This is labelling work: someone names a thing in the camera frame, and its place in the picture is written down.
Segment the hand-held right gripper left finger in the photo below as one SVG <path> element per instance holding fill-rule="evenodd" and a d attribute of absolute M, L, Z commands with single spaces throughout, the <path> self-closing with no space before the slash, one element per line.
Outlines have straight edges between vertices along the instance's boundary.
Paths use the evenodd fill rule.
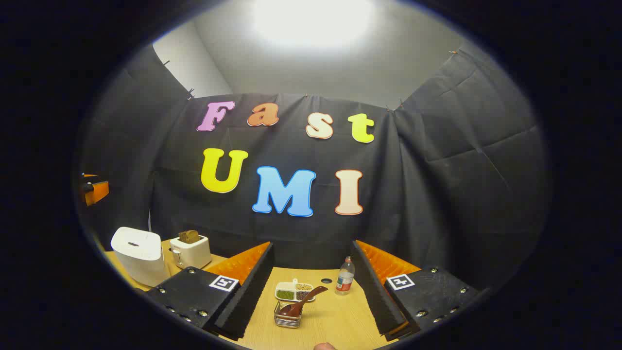
<path fill-rule="evenodd" d="M 264 242 L 207 270 L 187 267 L 145 295 L 186 323 L 238 340 L 272 272 L 273 246 Z"/>

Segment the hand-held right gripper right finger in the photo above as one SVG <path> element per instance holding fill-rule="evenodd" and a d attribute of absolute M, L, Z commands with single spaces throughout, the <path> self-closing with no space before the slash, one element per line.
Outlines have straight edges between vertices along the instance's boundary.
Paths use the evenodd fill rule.
<path fill-rule="evenodd" d="M 351 259 L 376 328 L 388 341 L 448 323 L 480 294 L 440 266 L 418 267 L 362 241 L 353 241 Z"/>

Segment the metal wire chopstick holder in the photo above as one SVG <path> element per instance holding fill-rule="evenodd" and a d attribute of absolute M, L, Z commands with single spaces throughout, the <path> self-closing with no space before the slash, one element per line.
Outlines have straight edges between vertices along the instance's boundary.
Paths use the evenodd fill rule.
<path fill-rule="evenodd" d="M 284 308 L 287 305 L 289 304 L 283 303 L 280 300 L 277 301 L 277 304 L 274 308 L 274 323 L 277 326 L 283 327 L 283 328 L 290 328 L 290 329 L 299 328 L 301 324 L 301 320 L 302 320 L 302 314 L 296 317 L 292 317 L 292 316 L 284 316 L 279 313 L 282 310 L 282 308 Z"/>

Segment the brown wooden spoon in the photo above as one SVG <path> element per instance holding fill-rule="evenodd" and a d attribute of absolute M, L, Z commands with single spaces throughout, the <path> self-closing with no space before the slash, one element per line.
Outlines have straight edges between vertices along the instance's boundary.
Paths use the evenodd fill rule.
<path fill-rule="evenodd" d="M 313 290 L 311 290 L 301 301 L 294 304 L 287 304 L 278 311 L 277 315 L 284 317 L 299 317 L 302 314 L 302 309 L 304 308 L 305 303 L 307 303 L 318 294 L 326 292 L 327 290 L 328 288 L 324 286 L 318 286 L 316 288 L 313 288 Z"/>

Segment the white rice cooker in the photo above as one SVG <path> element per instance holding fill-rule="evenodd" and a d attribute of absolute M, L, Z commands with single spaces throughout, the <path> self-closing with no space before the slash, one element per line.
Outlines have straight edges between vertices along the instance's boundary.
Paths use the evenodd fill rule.
<path fill-rule="evenodd" d="M 155 287 L 171 276 L 157 233 L 120 227 L 110 244 L 123 268 L 138 283 Z"/>

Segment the clear plastic water bottle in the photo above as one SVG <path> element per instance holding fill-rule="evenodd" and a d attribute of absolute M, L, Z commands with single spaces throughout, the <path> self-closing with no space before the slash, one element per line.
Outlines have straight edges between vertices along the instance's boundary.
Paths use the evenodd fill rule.
<path fill-rule="evenodd" d="M 354 279 L 355 265 L 352 262 L 352 258 L 350 256 L 347 256 L 345 257 L 345 261 L 342 266 L 340 266 L 338 279 L 336 282 L 335 294 L 340 296 L 347 295 L 351 290 Z"/>

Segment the white divided dish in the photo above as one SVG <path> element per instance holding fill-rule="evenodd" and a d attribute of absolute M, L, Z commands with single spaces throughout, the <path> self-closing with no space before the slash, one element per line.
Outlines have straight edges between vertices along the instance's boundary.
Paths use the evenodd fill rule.
<path fill-rule="evenodd" d="M 276 290 L 277 289 L 291 290 L 291 291 L 297 292 L 297 290 L 295 289 L 295 284 L 296 283 L 300 283 L 298 281 L 298 279 L 293 279 L 290 282 L 284 281 L 284 282 L 278 283 L 277 286 L 275 287 L 274 296 L 276 297 Z M 295 300 L 291 300 L 291 301 L 289 301 L 289 300 L 282 300 L 282 301 L 291 302 L 291 303 L 297 303 L 298 302 L 296 298 L 295 298 Z"/>

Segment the white toaster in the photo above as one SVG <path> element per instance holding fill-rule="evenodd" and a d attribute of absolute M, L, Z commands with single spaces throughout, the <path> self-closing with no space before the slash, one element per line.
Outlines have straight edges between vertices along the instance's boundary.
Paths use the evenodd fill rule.
<path fill-rule="evenodd" d="M 209 239 L 199 235 L 199 240 L 188 244 L 180 241 L 180 238 L 170 240 L 170 248 L 173 253 L 173 263 L 178 268 L 196 267 L 204 268 L 212 261 Z"/>

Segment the black backdrop cloth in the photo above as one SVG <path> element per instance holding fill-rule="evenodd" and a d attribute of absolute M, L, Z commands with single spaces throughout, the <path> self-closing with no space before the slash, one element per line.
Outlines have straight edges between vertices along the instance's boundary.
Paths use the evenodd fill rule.
<path fill-rule="evenodd" d="M 336 269 L 358 240 L 478 289 L 530 255 L 552 192 L 530 103 L 470 42 L 395 110 L 302 94 L 188 100 L 169 73 L 123 71 L 79 166 L 109 182 L 87 214 L 107 250 L 122 226 L 195 229 L 220 256 L 269 241 L 277 267 Z"/>

